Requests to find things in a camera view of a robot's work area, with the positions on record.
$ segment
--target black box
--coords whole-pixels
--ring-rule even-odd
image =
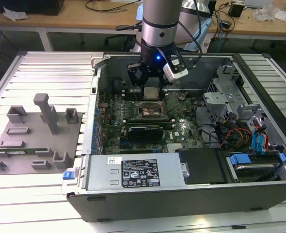
[[[11,11],[24,11],[27,14],[56,16],[64,5],[64,0],[0,0],[0,13],[3,6]]]
[[[245,5],[244,5],[244,4],[235,4],[235,3],[232,3],[232,4],[230,5],[228,14],[229,14],[231,17],[240,17],[240,16],[241,16],[241,13],[242,13],[242,11],[243,11],[244,8],[245,8]]]

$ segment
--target green circuit board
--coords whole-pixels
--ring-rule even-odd
[[[163,100],[127,100],[121,95],[100,96],[104,154],[174,152],[178,148],[203,147],[193,117],[195,98],[173,92]],[[162,127],[162,139],[133,142],[131,127]]]

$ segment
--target white label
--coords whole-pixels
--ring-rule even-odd
[[[123,157],[109,157],[108,164],[122,164]]]
[[[26,154],[24,151],[9,151],[7,154]]]
[[[178,59],[175,59],[172,61],[172,64],[176,66],[176,65],[180,64],[180,62],[178,61]]]
[[[150,183],[152,183],[152,182],[159,182],[159,179],[150,179]]]

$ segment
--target barcode sticker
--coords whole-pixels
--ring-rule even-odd
[[[108,164],[121,164],[123,157],[108,157]]]

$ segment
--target open computer chassis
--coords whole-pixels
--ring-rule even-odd
[[[132,86],[127,64],[138,59],[91,59],[82,162],[63,183],[85,221],[256,211],[286,200],[286,114],[255,75],[286,83],[269,57],[204,55],[161,92],[158,79],[143,92]]]

